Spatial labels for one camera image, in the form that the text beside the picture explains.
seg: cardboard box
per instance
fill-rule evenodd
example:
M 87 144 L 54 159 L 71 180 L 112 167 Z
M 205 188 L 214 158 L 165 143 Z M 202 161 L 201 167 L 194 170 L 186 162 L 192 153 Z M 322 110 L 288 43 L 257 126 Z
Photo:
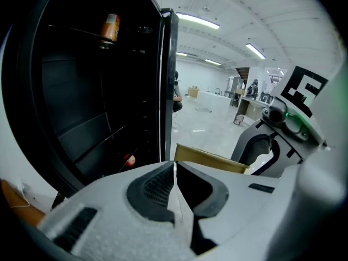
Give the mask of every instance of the cardboard box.
M 237 163 L 230 159 L 211 154 L 206 151 L 177 144 L 174 161 L 191 161 L 193 163 L 221 169 L 229 172 L 243 174 L 248 165 Z
M 256 121 L 262 117 L 263 109 L 264 107 L 262 107 L 261 105 L 259 107 L 256 107 L 250 103 L 248 106 L 248 109 L 246 110 L 245 116 Z
M 199 88 L 189 87 L 189 96 L 196 98 L 198 96 L 198 91 L 199 91 Z
M 240 88 L 237 88 L 236 90 L 235 90 L 235 93 L 236 94 L 240 94 L 240 95 L 244 95 L 245 94 L 245 89 L 240 89 Z

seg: white wall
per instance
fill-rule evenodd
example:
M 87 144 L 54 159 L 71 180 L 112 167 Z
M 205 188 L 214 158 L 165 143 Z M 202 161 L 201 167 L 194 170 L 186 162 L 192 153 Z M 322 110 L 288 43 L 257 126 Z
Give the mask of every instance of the white wall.
M 176 70 L 179 73 L 179 86 L 182 95 L 188 93 L 188 88 L 192 85 L 197 86 L 201 91 L 215 93 L 216 88 L 220 88 L 222 95 L 227 88 L 229 77 L 233 76 L 223 70 L 211 68 L 209 66 L 177 60 Z
M 264 76 L 264 82 L 263 82 L 263 90 L 260 91 L 260 94 L 261 92 L 263 91 L 264 93 L 271 93 L 273 88 L 276 86 L 276 84 L 272 83 L 271 82 L 271 77 L 267 74 L 267 72 L 264 72 L 265 76 Z
M 0 74 L 3 53 L 4 46 L 0 49 Z M 0 88 L 0 136 L 0 178 L 17 190 L 23 190 L 30 204 L 48 213 L 57 191 L 37 173 L 20 149 L 7 120 L 2 88 Z

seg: person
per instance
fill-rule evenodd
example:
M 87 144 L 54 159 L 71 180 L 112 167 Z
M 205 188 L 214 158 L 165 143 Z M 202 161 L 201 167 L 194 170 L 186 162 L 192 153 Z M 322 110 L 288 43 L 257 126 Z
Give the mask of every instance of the person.
M 246 93 L 247 98 L 254 98 L 254 100 L 256 100 L 257 92 L 258 92 L 258 87 L 257 87 L 258 84 L 259 84 L 259 81 L 255 79 L 254 82 L 249 86 Z
M 179 89 L 179 85 L 178 85 L 178 77 L 179 77 L 179 73 L 177 71 L 175 71 L 173 112 L 177 112 L 183 108 L 183 104 L 181 103 L 183 98 L 180 94 L 180 89 Z

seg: refrigerator door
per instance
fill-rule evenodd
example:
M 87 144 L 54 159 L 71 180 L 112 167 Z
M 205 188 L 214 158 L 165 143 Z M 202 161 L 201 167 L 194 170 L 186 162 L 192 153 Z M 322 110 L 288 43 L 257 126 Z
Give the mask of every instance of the refrigerator door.
M 170 157 L 179 17 L 172 9 L 163 9 L 162 14 L 164 15 L 164 34 L 160 91 L 160 148 L 161 161 L 165 161 Z

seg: orange can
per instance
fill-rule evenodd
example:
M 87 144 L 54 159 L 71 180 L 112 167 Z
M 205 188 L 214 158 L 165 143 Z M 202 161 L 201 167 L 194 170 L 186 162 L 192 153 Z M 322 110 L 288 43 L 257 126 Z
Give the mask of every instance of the orange can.
M 109 14 L 107 20 L 104 22 L 101 35 L 105 38 L 117 41 L 120 27 L 120 16 L 117 14 Z M 112 42 L 101 40 L 100 48 L 107 49 L 113 45 Z

